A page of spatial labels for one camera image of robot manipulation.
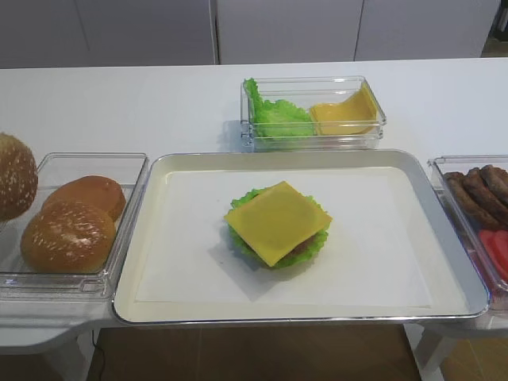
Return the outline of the sesame bun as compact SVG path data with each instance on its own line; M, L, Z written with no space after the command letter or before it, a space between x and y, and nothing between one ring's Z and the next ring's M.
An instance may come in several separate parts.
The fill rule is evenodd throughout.
M42 208L27 224L20 249L25 262L44 273L95 273L106 262L116 229L96 206L60 200Z
M1 222L26 212L37 194L37 166L31 149L1 133Z

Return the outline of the green lettuce in container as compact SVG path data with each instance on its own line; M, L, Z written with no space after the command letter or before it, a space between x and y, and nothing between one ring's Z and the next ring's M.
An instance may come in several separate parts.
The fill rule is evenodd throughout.
M311 137L314 124L307 111L285 99L271 101L261 96L253 78L243 85L248 96L249 120L259 138Z

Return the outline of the clear lettuce cheese container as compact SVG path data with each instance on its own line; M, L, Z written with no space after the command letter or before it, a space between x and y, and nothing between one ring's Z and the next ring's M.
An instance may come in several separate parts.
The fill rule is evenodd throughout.
M257 81L263 98L271 101L285 99L303 108L309 115L312 106L322 103L341 103L365 84L377 111L376 122L371 124L369 131L362 134L322 136L317 134L314 127L315 135L311 137L259 138L255 136L253 125L249 120L248 96L243 87L243 81L241 84L241 139L254 152L374 149L383 138L383 127L387 123L387 118L368 81L363 76L254 80Z

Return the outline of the cheese slices stack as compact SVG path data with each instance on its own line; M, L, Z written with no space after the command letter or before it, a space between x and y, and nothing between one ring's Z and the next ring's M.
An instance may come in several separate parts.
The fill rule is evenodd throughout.
M322 103L310 108L318 135L339 136L366 133L376 122L375 108L367 104Z

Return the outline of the leaning cheese slice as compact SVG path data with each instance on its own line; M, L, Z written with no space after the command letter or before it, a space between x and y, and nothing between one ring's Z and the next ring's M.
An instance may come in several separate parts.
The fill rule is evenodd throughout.
M338 121L374 121L377 111L366 85L338 104Z

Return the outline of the brown patty in burger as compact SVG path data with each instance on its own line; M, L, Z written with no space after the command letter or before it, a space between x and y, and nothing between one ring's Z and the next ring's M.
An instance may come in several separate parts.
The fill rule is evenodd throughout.
M303 241L293 248L287 255L286 258L298 258L304 256L312 256L318 249L315 248L316 244L320 239L318 233L314 234L309 239Z

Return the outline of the silver metal tray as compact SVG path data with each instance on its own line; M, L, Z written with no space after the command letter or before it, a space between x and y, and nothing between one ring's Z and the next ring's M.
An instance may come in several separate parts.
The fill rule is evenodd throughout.
M231 201L288 182L332 217L312 260L234 247ZM472 318L490 296L420 163L396 150L174 154L151 167L113 300L133 324Z

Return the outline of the clear bun container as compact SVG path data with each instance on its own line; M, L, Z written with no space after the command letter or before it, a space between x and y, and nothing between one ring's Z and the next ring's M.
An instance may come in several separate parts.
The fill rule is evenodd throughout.
M1 300L99 301L117 285L132 234L134 214L144 190L148 157L144 153L52 152L40 162L33 204L20 217L1 224ZM52 274L30 268L21 256L21 237L44 201L59 187L87 175L116 181L126 205L115 222L116 234L106 262L92 273Z

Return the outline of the brown meat patty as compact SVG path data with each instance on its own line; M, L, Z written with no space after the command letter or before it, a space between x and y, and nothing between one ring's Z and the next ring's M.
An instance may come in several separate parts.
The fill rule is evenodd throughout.
M500 223L507 224L507 207L487 187L478 167L474 167L468 172L463 185L479 206Z
M480 169L480 175L491 193L507 206L507 171L488 164Z
M464 174L458 171L446 172L444 174L444 179L454 195L457 204L481 228L501 230L504 225L484 210L465 190L463 185L464 178Z

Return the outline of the clear patty tomato container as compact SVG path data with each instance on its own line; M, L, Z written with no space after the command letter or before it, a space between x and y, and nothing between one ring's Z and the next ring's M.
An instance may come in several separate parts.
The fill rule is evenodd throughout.
M507 315L507 281L501 277L497 264L490 258L479 239L479 231L483 228L462 211L444 178L446 172L458 171L466 176L472 168L481 169L488 164L507 171L507 156L442 156L429 161L433 189L468 257L487 285L491 295L491 309L498 314Z

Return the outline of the middle red tomato slice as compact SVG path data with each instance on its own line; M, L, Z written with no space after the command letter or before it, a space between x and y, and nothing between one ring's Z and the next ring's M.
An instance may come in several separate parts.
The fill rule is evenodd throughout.
M492 260L497 259L497 247L494 242L495 231L482 229L479 231L479 239L481 240L484 248Z

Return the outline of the red tomato slice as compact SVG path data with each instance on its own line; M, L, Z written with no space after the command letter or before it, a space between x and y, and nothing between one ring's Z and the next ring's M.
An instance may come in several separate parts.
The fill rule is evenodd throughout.
M501 277L507 281L507 231L499 230L495 232L491 238L491 245Z
M484 248L492 260L497 259L497 247L494 242L495 231L482 229L479 231L479 239L481 240Z

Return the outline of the front brown meat patty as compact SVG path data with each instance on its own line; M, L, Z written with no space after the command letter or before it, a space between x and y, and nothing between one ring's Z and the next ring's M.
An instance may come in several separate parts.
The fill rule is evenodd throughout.
M480 169L480 175L491 193L507 206L507 171L488 164Z

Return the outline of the middle brown meat patty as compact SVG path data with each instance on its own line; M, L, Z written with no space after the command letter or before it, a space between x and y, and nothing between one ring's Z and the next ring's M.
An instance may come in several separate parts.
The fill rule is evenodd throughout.
M468 172L463 185L479 206L500 223L507 224L507 207L487 187L478 167L474 167Z

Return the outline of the front red tomato slice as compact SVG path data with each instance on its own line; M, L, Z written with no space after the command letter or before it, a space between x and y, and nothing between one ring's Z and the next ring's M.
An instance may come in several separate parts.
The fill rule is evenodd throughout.
M491 238L491 245L501 277L507 281L507 231L499 230L495 232Z

